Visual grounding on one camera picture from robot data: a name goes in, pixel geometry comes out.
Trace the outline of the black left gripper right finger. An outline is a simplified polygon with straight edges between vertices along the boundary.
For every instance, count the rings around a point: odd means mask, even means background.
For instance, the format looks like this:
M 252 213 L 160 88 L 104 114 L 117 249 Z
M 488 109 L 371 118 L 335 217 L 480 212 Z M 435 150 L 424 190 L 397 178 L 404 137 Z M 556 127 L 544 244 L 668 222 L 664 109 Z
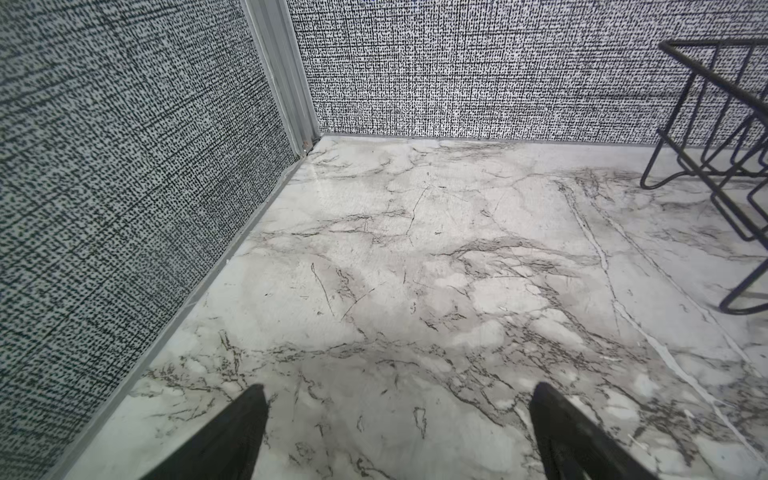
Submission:
M 548 479 L 655 477 L 550 384 L 536 385 L 529 413 Z

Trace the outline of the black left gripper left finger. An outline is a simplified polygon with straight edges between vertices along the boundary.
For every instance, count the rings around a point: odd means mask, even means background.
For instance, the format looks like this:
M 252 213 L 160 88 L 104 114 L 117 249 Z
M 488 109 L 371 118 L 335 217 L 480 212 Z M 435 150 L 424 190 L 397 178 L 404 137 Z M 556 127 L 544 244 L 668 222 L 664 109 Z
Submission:
M 264 386 L 251 385 L 144 477 L 250 479 L 268 418 Z

